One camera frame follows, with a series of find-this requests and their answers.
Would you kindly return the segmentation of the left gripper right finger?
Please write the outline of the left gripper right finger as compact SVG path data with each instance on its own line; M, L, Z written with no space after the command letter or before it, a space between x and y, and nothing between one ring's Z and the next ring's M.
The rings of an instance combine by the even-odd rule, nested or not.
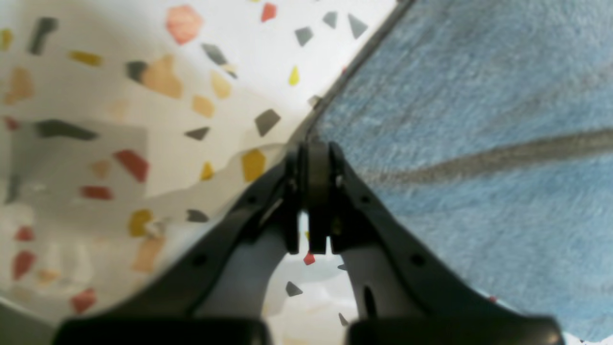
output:
M400 225L337 144L306 146L309 251L339 254L359 320L347 345L562 345L550 317L521 316L475 292Z

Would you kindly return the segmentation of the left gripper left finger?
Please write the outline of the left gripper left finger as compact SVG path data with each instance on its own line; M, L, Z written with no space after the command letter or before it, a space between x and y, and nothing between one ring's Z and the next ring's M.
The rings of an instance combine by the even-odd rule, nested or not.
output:
M299 251L305 146L257 179L208 234L129 300L63 323L55 345L271 345L270 277Z

